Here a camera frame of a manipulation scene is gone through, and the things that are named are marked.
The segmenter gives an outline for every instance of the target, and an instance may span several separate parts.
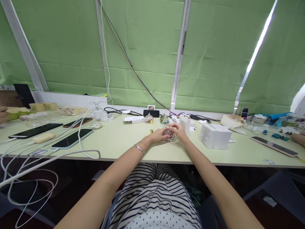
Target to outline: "sticker label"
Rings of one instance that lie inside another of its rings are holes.
[[[272,199],[272,197],[270,197],[270,196],[265,196],[265,197],[263,198],[263,200],[264,200],[267,204],[269,204],[271,207],[275,207],[275,206],[277,205],[277,202],[275,202],[274,199]]]
[[[44,154],[46,152],[47,152],[47,150],[37,150],[33,154],[35,154],[35,155],[42,155],[42,154]]]
[[[271,161],[271,160],[266,160],[266,159],[263,159],[263,161],[265,162],[265,163],[267,163],[267,164],[275,164],[273,161]]]

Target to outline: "small photo frame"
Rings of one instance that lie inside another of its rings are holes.
[[[148,105],[147,110],[155,110],[156,106],[155,105]]]

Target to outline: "green roller blind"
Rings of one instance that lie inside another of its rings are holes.
[[[137,74],[151,93],[170,107],[184,1],[102,1]],[[125,59],[106,20],[105,43],[116,105],[161,106],[146,91]]]
[[[50,91],[106,92],[94,1],[13,0]]]
[[[193,0],[176,109],[233,113],[274,0]]]
[[[241,92],[239,109],[251,113],[289,112],[305,83],[305,1],[279,0]]]
[[[0,84],[28,84],[34,89],[10,25],[0,4]]]

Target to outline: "phone screen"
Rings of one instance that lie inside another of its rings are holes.
[[[86,134],[88,134],[89,132],[93,131],[92,129],[81,129],[79,136],[80,138],[84,137]],[[78,141],[78,131],[76,131],[75,133],[71,134],[70,136],[64,138],[63,140],[55,143],[54,145],[52,145],[52,148],[67,148],[70,145],[72,145],[73,143],[75,143],[76,141]]]
[[[242,110],[241,110],[241,117],[242,118],[247,118],[247,116],[248,116],[248,108],[243,108]]]
[[[83,124],[86,123],[86,122],[88,122],[88,121],[90,121],[90,120],[92,120],[92,118],[84,118]],[[77,122],[77,124],[76,124],[73,128],[78,127],[78,126],[80,125],[80,122],[81,122],[81,121],[82,121],[82,119],[80,119],[80,120]],[[73,123],[75,123],[75,121],[70,122],[70,123],[68,123],[68,124],[65,124],[64,127],[70,127],[70,126],[73,125]]]
[[[48,130],[54,129],[56,127],[62,126],[62,123],[48,123],[30,130],[26,130],[24,132],[9,136],[9,138],[22,138],[22,139],[26,139],[26,138],[30,138],[33,137],[35,135],[41,134],[43,132],[46,132]]]
[[[253,137],[254,139],[256,139],[256,140],[258,140],[258,141],[260,141],[260,142],[262,142],[262,143],[265,143],[265,144],[267,144],[267,145],[269,145],[269,146],[272,146],[272,147],[274,147],[274,148],[277,148],[277,149],[279,149],[279,150],[281,150],[281,151],[283,151],[283,152],[285,152],[285,153],[288,153],[288,154],[290,154],[290,155],[297,155],[298,153],[297,152],[294,152],[294,151],[292,151],[292,150],[290,150],[290,149],[287,149],[287,148],[285,148],[285,147],[282,147],[282,146],[280,146],[280,145],[277,145],[277,144],[274,144],[274,143],[272,143],[272,142],[269,142],[269,141],[267,141],[267,140],[265,140],[265,139],[263,139],[263,138],[260,138],[260,137]]]

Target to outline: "smartphone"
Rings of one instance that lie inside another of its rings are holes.
[[[265,140],[265,139],[263,139],[263,138],[260,138],[260,137],[252,137],[251,139],[254,140],[254,141],[256,141],[256,142],[258,142],[258,143],[260,143],[260,144],[263,144],[263,145],[265,145],[265,146],[267,146],[267,147],[270,147],[270,148],[272,148],[272,149],[275,149],[276,151],[279,151],[280,153],[283,153],[283,154],[285,154],[285,155],[287,155],[287,156],[289,156],[289,157],[296,157],[296,156],[298,155],[298,153],[295,152],[295,151],[292,151],[292,150],[287,149],[287,148],[285,148],[285,147],[282,147],[282,146],[279,146],[279,145],[274,144],[274,143],[272,143],[272,142],[269,142],[269,141],[267,141],[267,140]]]
[[[84,120],[83,120],[83,123],[82,123],[82,124],[84,124],[84,123],[86,123],[86,122],[89,122],[89,121],[91,121],[91,120],[92,120],[92,118],[84,118]],[[79,127],[79,126],[80,126],[81,121],[82,121],[82,119],[80,119],[80,120],[77,122],[77,124],[76,124],[74,127],[72,127],[72,128]],[[70,122],[70,123],[68,123],[68,124],[65,124],[65,125],[63,126],[63,128],[68,128],[68,127],[72,126],[72,125],[73,125],[73,123],[75,123],[75,121]]]
[[[246,119],[248,117],[248,111],[249,111],[249,108],[243,108],[241,110],[241,117]]]
[[[83,140],[85,137],[88,135],[92,134],[93,130],[92,129],[81,129],[79,136],[80,140]],[[69,149],[72,146],[76,145],[78,143],[78,131],[75,133],[69,135],[68,137],[64,138],[63,140],[55,143],[54,145],[51,146],[51,149]]]
[[[9,136],[9,138],[27,139],[62,125],[63,125],[62,123],[48,123],[15,135],[11,135]]]

